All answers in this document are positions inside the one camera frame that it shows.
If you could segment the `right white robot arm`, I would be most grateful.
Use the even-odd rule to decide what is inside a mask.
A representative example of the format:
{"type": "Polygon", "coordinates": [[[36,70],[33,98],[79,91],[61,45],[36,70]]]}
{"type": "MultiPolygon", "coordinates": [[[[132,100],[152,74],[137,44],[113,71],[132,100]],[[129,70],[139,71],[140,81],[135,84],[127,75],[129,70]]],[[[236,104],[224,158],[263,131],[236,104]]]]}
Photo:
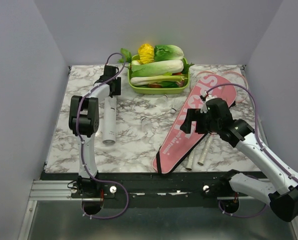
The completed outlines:
{"type": "Polygon", "coordinates": [[[233,119],[223,99],[206,99],[201,109],[188,109],[181,131],[190,133],[192,122],[196,122],[196,133],[218,134],[247,156],[269,179],[269,182],[263,182],[232,169],[216,184],[209,186],[207,194],[218,197],[238,192],[269,205],[275,215],[285,222],[291,222],[298,216],[298,172],[283,163],[245,120],[233,119]]]}

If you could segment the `white shuttlecock tube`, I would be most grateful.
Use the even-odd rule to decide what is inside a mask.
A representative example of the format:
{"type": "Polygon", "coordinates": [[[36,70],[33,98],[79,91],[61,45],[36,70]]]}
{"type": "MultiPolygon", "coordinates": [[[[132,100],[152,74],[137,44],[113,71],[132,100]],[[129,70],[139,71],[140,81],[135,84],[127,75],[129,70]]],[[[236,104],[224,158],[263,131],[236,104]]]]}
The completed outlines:
{"type": "Polygon", "coordinates": [[[116,96],[107,97],[104,102],[102,141],[106,145],[116,142],[116,96]]]}

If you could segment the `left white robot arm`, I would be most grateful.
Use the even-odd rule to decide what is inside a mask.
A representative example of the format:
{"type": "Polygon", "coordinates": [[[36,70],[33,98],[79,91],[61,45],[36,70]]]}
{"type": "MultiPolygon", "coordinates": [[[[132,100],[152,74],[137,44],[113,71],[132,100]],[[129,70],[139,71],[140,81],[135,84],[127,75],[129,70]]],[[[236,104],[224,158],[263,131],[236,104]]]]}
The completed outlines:
{"type": "Polygon", "coordinates": [[[119,68],[105,65],[104,72],[94,83],[97,89],[86,97],[71,97],[68,125],[77,137],[79,146],[79,173],[70,188],[74,198],[104,198],[113,196],[116,185],[95,181],[98,168],[95,160],[95,135],[99,129],[99,104],[104,103],[102,142],[113,145],[116,142],[117,96],[121,95],[119,68]]]}

